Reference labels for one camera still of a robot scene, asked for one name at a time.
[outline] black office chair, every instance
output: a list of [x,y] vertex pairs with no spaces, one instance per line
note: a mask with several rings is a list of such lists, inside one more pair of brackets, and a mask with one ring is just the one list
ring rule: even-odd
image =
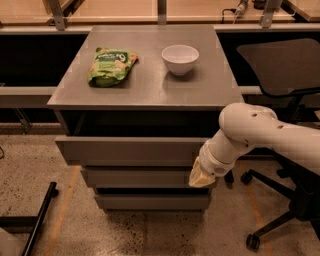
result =
[[320,92],[320,44],[303,38],[240,45],[238,53],[252,68],[262,93],[270,98],[291,98],[280,120],[303,122],[318,120],[314,111],[300,102],[305,95]]
[[[313,111],[308,113],[299,105],[303,96],[320,92],[320,45],[317,41],[295,39],[249,44],[239,46],[237,51],[256,74],[264,95],[292,97],[285,113],[280,113],[280,120],[293,123],[317,120]],[[277,171],[278,175],[290,177],[296,189],[291,190],[254,170],[241,176],[244,184],[255,177],[290,199],[288,212],[247,237],[247,247],[254,250],[259,248],[262,235],[293,218],[310,221],[320,239],[320,176],[272,153],[283,168]]]

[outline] chair base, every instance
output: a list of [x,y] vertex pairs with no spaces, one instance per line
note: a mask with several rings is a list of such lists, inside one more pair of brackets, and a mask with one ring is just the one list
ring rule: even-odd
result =
[[[287,174],[290,173],[290,171],[287,168],[280,171],[280,174],[283,174],[283,177],[287,177]],[[253,234],[248,235],[246,240],[246,245],[249,249],[252,250],[258,250],[260,245],[260,237],[265,235],[266,233],[278,228],[282,224],[292,220],[293,218],[297,218],[300,221],[310,221],[319,240],[320,240],[320,216],[319,212],[313,212],[310,211],[310,204],[312,204],[313,200],[317,195],[315,195],[313,192],[307,192],[303,188],[297,186],[296,190],[293,191],[282,184],[269,179],[268,177],[254,171],[249,170],[248,172],[245,172],[241,176],[241,182],[245,185],[248,185],[253,177],[257,178],[258,180],[262,181],[269,187],[273,188],[280,194],[284,195],[288,199],[290,199],[289,204],[289,211],[278,217],[277,219],[271,221],[264,227],[260,228]]]

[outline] cable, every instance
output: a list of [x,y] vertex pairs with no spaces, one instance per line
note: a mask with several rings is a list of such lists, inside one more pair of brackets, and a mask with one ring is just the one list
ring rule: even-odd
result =
[[225,11],[229,11],[229,12],[235,13],[236,10],[237,10],[237,9],[235,9],[235,8],[223,9],[223,10],[222,10],[222,20],[221,20],[221,24],[224,23],[224,12],[225,12]]

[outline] white bowl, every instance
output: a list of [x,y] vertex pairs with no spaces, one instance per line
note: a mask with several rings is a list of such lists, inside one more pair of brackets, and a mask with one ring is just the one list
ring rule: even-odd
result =
[[199,52],[188,45],[172,45],[162,51],[162,58],[172,74],[183,76],[193,69]]

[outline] cabinet top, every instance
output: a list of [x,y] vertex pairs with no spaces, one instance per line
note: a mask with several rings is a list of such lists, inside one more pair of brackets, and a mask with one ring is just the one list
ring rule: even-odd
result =
[[[169,73],[162,50],[174,44],[196,48],[200,57],[185,76]],[[92,88],[87,74],[98,47],[139,56],[126,80]],[[214,109],[243,101],[212,25],[95,26],[48,102],[57,110]]]

